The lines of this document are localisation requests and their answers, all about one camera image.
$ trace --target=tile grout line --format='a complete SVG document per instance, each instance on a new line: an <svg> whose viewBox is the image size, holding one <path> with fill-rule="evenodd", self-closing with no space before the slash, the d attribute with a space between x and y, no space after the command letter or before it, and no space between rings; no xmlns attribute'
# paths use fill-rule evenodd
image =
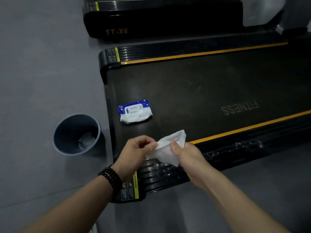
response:
<svg viewBox="0 0 311 233"><path fill-rule="evenodd" d="M0 210L3 209L3 208L9 208L9 207L12 207L12 206L15 206L15 205L18 205L18 204L23 204L23 203L26 203L26 202L31 202L31 201L35 201L35 200L38 200L38 199L41 199L41 198L49 197L51 195L55 195L55 194L58 194L58 193L61 193L61 192L66 192L66 191L70 191L70 190L73 190L73 189L78 189L78 188L81 188L83 186L84 185L81 185L81 186L78 186L78 187L75 187L75 188L71 188L71 189L55 192L55 193L52 193L52 194L47 194L47 195L44 195L44 196L36 197L34 199L31 199L31 200L25 200L25 201L22 201L22 202L19 202L19 203L15 203L15 204L9 204L7 206L0 206Z"/></svg>

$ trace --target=blue and white package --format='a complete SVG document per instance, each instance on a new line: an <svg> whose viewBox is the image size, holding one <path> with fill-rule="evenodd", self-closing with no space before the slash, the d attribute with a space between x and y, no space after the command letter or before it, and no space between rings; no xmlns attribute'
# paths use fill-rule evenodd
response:
<svg viewBox="0 0 311 233"><path fill-rule="evenodd" d="M152 115L147 100L130 102L118 107L120 113L120 121L125 123L141 122Z"/></svg>

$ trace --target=gray trash bin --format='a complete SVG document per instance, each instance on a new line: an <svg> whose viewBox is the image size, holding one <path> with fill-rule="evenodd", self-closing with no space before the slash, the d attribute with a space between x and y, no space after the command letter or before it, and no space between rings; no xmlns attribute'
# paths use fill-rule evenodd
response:
<svg viewBox="0 0 311 233"><path fill-rule="evenodd" d="M105 153L105 139L98 120L86 114L74 114L56 127L54 148L61 154L99 155Z"/></svg>

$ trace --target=bracelet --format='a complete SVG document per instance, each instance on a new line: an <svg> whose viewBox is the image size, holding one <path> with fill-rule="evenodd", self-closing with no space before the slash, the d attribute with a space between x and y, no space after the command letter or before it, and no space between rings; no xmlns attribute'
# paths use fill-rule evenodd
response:
<svg viewBox="0 0 311 233"><path fill-rule="evenodd" d="M114 190L114 196L120 192L122 189L122 181L119 175L111 168L111 165L103 169L103 171L101 171L98 175L104 176L109 181L112 189Z"/></svg>

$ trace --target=gray tile floor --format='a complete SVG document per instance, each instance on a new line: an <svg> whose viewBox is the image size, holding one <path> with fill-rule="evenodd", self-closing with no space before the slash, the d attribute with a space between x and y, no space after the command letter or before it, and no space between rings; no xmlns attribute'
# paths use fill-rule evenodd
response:
<svg viewBox="0 0 311 233"><path fill-rule="evenodd" d="M82 6L83 0L0 0L0 232L43 215L112 162L97 60L105 43L88 37ZM55 126L79 112L99 120L107 143L102 157L54 151ZM290 230L310 232L310 152L308 144L224 173ZM140 203L109 204L98 228L230 232L208 196L191 183Z"/></svg>

